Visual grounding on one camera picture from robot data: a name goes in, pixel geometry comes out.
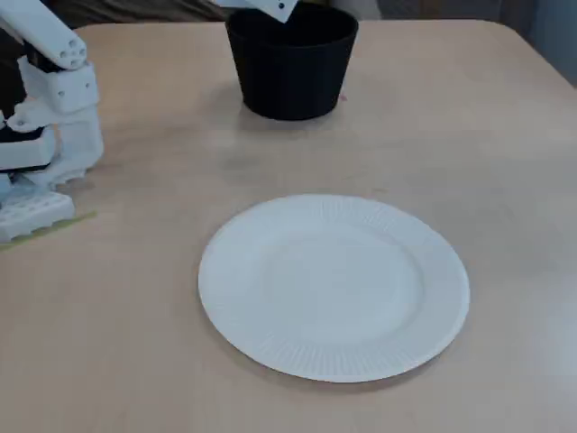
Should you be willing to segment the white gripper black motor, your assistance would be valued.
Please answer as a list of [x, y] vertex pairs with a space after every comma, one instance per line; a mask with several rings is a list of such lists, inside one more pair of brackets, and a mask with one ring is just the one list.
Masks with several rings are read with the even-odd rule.
[[298, 0], [215, 0], [215, 4], [224, 8], [257, 9], [285, 23], [294, 11]]

